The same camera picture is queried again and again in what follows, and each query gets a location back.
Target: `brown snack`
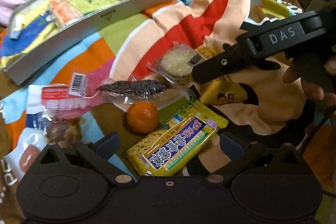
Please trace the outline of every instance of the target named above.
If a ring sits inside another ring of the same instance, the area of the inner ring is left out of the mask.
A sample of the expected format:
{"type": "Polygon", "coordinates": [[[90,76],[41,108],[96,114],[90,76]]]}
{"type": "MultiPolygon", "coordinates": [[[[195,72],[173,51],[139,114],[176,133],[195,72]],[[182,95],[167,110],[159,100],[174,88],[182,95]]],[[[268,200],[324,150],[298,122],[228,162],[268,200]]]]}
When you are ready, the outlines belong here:
{"type": "Polygon", "coordinates": [[[52,121],[47,128],[49,142],[56,142],[62,148],[71,147],[82,138],[79,127],[80,118],[52,121]]]}
{"type": "Polygon", "coordinates": [[[27,172],[29,167],[33,164],[34,160],[37,158],[37,156],[40,154],[40,150],[32,144],[28,145],[26,150],[23,152],[20,161],[19,166],[23,172],[27,172]]]}

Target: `barcode sticker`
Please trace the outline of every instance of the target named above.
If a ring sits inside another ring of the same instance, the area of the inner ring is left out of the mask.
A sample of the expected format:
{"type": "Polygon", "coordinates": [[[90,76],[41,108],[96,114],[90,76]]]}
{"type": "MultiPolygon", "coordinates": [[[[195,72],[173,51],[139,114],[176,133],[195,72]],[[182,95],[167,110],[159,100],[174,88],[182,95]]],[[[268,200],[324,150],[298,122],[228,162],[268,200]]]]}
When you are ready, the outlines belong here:
{"type": "Polygon", "coordinates": [[[85,91],[86,75],[74,73],[69,87],[69,94],[82,97],[85,91]]]}

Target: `screw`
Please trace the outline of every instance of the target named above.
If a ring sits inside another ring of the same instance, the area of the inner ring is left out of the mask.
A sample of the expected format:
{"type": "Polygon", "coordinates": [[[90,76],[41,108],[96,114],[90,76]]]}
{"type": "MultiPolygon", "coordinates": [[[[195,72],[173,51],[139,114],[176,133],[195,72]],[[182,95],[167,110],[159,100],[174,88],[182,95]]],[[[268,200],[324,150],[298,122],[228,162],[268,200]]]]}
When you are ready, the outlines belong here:
{"type": "Polygon", "coordinates": [[[224,180],[224,178],[221,175],[213,174],[213,175],[209,175],[207,177],[207,180],[211,183],[220,183],[224,180]]]}
{"type": "Polygon", "coordinates": [[[132,180],[132,177],[129,175],[118,175],[115,177],[115,180],[118,183],[128,183],[132,180]]]}
{"type": "Polygon", "coordinates": [[[166,181],[166,186],[173,186],[175,183],[173,181],[166,181]]]}

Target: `plastic wrapper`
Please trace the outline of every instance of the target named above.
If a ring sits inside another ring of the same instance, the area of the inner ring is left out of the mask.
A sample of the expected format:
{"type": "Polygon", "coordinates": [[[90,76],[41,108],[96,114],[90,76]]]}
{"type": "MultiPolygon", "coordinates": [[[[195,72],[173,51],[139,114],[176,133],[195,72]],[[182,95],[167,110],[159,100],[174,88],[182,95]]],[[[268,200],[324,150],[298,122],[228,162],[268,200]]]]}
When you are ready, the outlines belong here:
{"type": "Polygon", "coordinates": [[[189,88],[192,85],[193,67],[202,61],[202,56],[190,46],[174,42],[174,46],[163,56],[153,63],[148,62],[146,66],[165,77],[169,82],[189,88]]]}
{"type": "Polygon", "coordinates": [[[102,103],[134,104],[139,101],[154,103],[179,99],[183,93],[165,78],[137,80],[139,77],[131,76],[127,81],[115,81],[111,78],[102,79],[99,73],[77,71],[73,74],[68,93],[90,106],[102,103]]]}
{"type": "Polygon", "coordinates": [[[83,14],[66,0],[51,0],[48,7],[59,28],[70,25],[83,17],[83,14]]]}
{"type": "Polygon", "coordinates": [[[55,142],[62,148],[71,147],[81,139],[79,122],[81,116],[90,110],[82,98],[73,98],[66,85],[51,85],[42,88],[43,111],[39,126],[48,142],[55,142]]]}
{"type": "MultiPolygon", "coordinates": [[[[204,58],[211,58],[217,54],[213,47],[200,47],[196,51],[204,58]]],[[[205,105],[224,105],[247,100],[246,91],[228,75],[200,85],[199,93],[199,100],[205,105]]]]}
{"type": "Polygon", "coordinates": [[[164,129],[150,133],[125,155],[141,176],[172,176],[227,124],[193,98],[162,125],[164,129]]]}
{"type": "Polygon", "coordinates": [[[12,167],[12,172],[21,180],[34,160],[47,145],[42,129],[25,128],[17,142],[16,148],[4,156],[5,161],[12,167]]]}

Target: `yellow snack package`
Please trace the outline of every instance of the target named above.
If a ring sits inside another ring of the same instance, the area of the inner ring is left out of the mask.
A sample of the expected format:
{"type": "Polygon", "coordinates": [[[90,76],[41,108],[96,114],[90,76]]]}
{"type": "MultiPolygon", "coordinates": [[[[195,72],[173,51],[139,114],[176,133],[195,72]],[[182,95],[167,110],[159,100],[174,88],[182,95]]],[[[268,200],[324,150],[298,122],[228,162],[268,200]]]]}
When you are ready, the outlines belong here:
{"type": "MultiPolygon", "coordinates": [[[[216,49],[210,46],[199,47],[196,52],[204,58],[211,58],[217,54],[216,49]]],[[[202,84],[199,87],[199,93],[201,94],[199,100],[205,105],[224,105],[247,100],[246,91],[227,75],[202,84]]]]}
{"type": "Polygon", "coordinates": [[[161,129],[125,152],[141,176],[172,176],[180,171],[228,120],[192,98],[161,129]]]}

